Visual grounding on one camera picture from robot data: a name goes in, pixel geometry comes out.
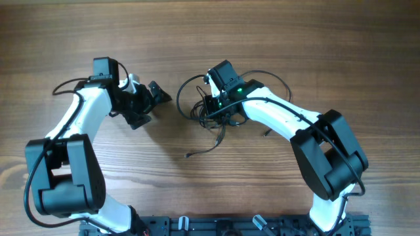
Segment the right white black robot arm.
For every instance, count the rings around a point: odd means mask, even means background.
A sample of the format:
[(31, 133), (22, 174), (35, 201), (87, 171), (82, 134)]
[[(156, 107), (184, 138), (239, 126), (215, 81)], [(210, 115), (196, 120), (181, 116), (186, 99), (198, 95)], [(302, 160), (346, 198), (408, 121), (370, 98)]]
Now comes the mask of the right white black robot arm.
[(309, 219), (324, 235), (334, 235), (346, 220), (349, 197), (366, 192), (361, 180), (368, 159), (346, 119), (334, 109), (321, 114), (276, 96), (263, 83), (244, 81), (225, 60), (208, 70), (206, 117), (219, 122), (239, 113), (262, 123), (291, 144), (301, 175), (314, 194)]

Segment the black USB-A cable blue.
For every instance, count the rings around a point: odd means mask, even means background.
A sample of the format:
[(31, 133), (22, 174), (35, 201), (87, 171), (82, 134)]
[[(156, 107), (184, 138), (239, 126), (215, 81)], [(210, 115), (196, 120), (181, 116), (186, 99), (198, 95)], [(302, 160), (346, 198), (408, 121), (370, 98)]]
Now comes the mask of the black USB-A cable blue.
[[(276, 74), (274, 74), (274, 73), (272, 73), (272, 72), (269, 72), (269, 71), (265, 71), (265, 70), (261, 70), (261, 69), (253, 69), (253, 70), (249, 70), (249, 71), (247, 71), (247, 72), (244, 72), (243, 74), (241, 74), (240, 75), (240, 77), (246, 77), (246, 76), (248, 76), (248, 75), (251, 75), (251, 74), (253, 74), (253, 73), (263, 73), (263, 74), (267, 74), (267, 75), (271, 75), (271, 76), (273, 76), (273, 77), (275, 77), (277, 80), (279, 80), (282, 84), (283, 84), (283, 86), (285, 87), (285, 89), (286, 89), (286, 94), (287, 94), (287, 101), (288, 102), (290, 102), (291, 100), (292, 100), (292, 97), (293, 97), (293, 93), (292, 93), (292, 90), (290, 89), (290, 87), (289, 87), (289, 85), (281, 78), (281, 77), (279, 77), (278, 75), (276, 75)], [(189, 78), (189, 79), (187, 79), (181, 86), (180, 86), (180, 88), (179, 88), (179, 90), (178, 90), (178, 92), (177, 92), (177, 98), (176, 98), (176, 105), (177, 105), (177, 109), (178, 109), (178, 112), (184, 117), (184, 118), (186, 118), (186, 119), (188, 119), (188, 120), (192, 120), (192, 121), (198, 121), (199, 122), (199, 124), (203, 127), (203, 128), (208, 128), (207, 126), (205, 126), (204, 124), (203, 124), (203, 118), (201, 118), (200, 117), (200, 114), (201, 114), (201, 112), (202, 112), (202, 109), (204, 108), (204, 101), (203, 101), (203, 99), (201, 99), (201, 100), (199, 100), (198, 102), (196, 102), (194, 105), (193, 105), (193, 107), (192, 107), (192, 109), (190, 110), (190, 114), (189, 115), (186, 115), (183, 111), (182, 111), (182, 109), (181, 109), (181, 106), (180, 106), (180, 102), (179, 102), (179, 100), (180, 100), (180, 95), (181, 95), (181, 92), (182, 92), (182, 90), (183, 90), (183, 88), (189, 83), (189, 82), (191, 82), (191, 81), (193, 81), (193, 80), (195, 80), (195, 79), (198, 79), (198, 78), (204, 78), (205, 76), (203, 75), (203, 74), (199, 74), (199, 75), (195, 75), (195, 76), (193, 76), (193, 77), (191, 77), (191, 78)]]

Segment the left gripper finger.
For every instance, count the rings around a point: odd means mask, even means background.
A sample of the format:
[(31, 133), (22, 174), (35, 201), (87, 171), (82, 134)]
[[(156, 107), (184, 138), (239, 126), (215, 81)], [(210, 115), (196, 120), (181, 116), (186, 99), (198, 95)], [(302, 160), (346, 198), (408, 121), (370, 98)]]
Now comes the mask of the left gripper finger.
[(152, 118), (147, 114), (136, 114), (130, 113), (126, 115), (126, 122), (130, 125), (133, 130), (145, 125), (150, 122)]
[(162, 104), (172, 100), (171, 96), (167, 94), (155, 81), (151, 81), (148, 86), (155, 104)]

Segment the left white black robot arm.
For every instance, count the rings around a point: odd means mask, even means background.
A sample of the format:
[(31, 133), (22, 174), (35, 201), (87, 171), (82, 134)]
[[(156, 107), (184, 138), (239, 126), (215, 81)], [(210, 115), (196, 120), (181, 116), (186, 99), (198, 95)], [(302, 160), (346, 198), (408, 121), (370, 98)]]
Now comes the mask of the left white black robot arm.
[(135, 74), (119, 78), (123, 64), (93, 60), (93, 74), (77, 78), (73, 102), (57, 126), (25, 147), (28, 179), (24, 209), (34, 224), (56, 228), (85, 222), (107, 235), (149, 235), (136, 210), (106, 193), (93, 140), (104, 118), (122, 115), (133, 129), (150, 122), (149, 113), (171, 97), (155, 82)]

